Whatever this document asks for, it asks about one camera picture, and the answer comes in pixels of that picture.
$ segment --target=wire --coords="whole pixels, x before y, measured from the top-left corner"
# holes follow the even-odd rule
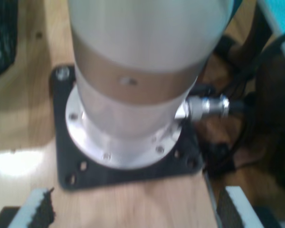
[[[223,160],[214,166],[207,167],[207,169],[211,170],[211,172],[214,172],[220,168],[222,168],[224,165],[226,165],[231,159],[233,159],[233,155],[236,153],[236,151],[244,144],[247,137],[252,133],[252,130],[255,125],[255,115],[253,109],[249,108],[244,104],[242,101],[234,101],[230,102],[229,105],[229,113],[231,115],[243,113],[245,115],[246,121],[243,124],[242,130],[240,132],[240,135],[238,136],[237,140],[229,150],[229,153],[223,158]]]
[[[254,73],[254,71],[264,62],[266,62],[268,59],[270,59],[273,55],[278,53],[280,50],[281,45],[285,42],[285,34],[278,37],[275,41],[273,41],[267,48],[264,49],[264,51],[254,58],[252,62],[245,67],[241,72],[236,74],[234,76],[234,79],[225,87],[223,88],[219,93],[218,96],[221,94],[225,94],[228,90],[231,88],[237,86],[240,82],[247,80],[247,78]]]

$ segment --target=wooden board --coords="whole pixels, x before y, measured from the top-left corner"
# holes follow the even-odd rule
[[[49,75],[72,63],[66,0],[19,0],[15,64],[0,76],[0,210],[22,205],[34,188],[55,187],[53,228],[215,228],[201,173],[66,192],[57,182]]]

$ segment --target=hex bolt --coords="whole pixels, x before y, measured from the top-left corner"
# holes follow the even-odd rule
[[[163,153],[165,151],[165,149],[162,146],[157,146],[155,148],[155,150],[156,150],[157,153]]]
[[[56,77],[59,81],[64,81],[70,76],[70,70],[67,66],[63,66],[56,70]]]

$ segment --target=hole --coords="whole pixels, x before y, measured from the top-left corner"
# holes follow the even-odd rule
[[[198,161],[195,158],[188,158],[187,167],[190,169],[194,169],[198,165]]]
[[[174,157],[177,158],[177,159],[179,159],[179,158],[182,157],[182,153],[179,152],[178,150],[176,150],[176,151],[174,152]]]
[[[84,172],[84,171],[87,170],[87,161],[82,161],[82,162],[80,162],[79,170],[80,170],[81,172]]]
[[[74,185],[76,183],[76,176],[75,174],[70,174],[66,177],[66,183],[69,185]]]
[[[165,149],[162,146],[157,146],[155,149],[157,153],[163,153],[165,151]]]
[[[77,115],[76,113],[71,113],[70,116],[69,116],[69,118],[70,118],[71,120],[76,120],[76,119],[78,119],[78,115]]]
[[[137,80],[131,77],[122,77],[119,79],[119,83],[125,86],[136,86]]]
[[[38,32],[36,32],[35,36],[36,36],[36,39],[42,39],[43,34],[42,34],[42,32],[38,31]]]

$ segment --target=metal cylinder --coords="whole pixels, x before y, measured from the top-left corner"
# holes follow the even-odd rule
[[[101,141],[100,153],[118,154],[109,166],[141,167],[167,153],[143,156],[173,135],[175,113],[221,37],[232,3],[69,0],[78,93],[91,123],[81,127],[85,137]],[[71,135],[79,145],[81,139]],[[86,145],[81,148],[102,162]],[[148,162],[129,166],[131,151]]]

